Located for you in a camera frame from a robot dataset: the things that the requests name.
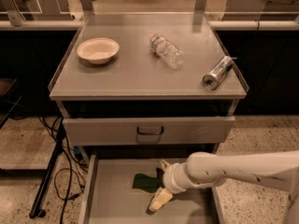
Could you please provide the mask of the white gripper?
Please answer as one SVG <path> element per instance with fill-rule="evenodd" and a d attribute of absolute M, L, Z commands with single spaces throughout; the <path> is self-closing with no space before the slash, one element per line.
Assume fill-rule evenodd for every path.
<path fill-rule="evenodd" d="M 185 171 L 184 163 L 171 164 L 161 160 L 161 167 L 164 171 L 164 188 L 158 188 L 149 204 L 151 212 L 158 211 L 162 206 L 173 198 L 173 193 L 178 194 L 190 187 L 190 179 Z"/>

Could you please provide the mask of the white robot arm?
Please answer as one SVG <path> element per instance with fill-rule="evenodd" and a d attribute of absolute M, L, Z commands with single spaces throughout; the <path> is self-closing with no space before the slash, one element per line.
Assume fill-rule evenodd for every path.
<path fill-rule="evenodd" d="M 288 193 L 283 224 L 299 222 L 299 151 L 219 156 L 195 152 L 183 163 L 163 163 L 163 185 L 157 189 L 149 210 L 154 213 L 174 195 L 188 189 L 218 187 L 233 179 Z"/>

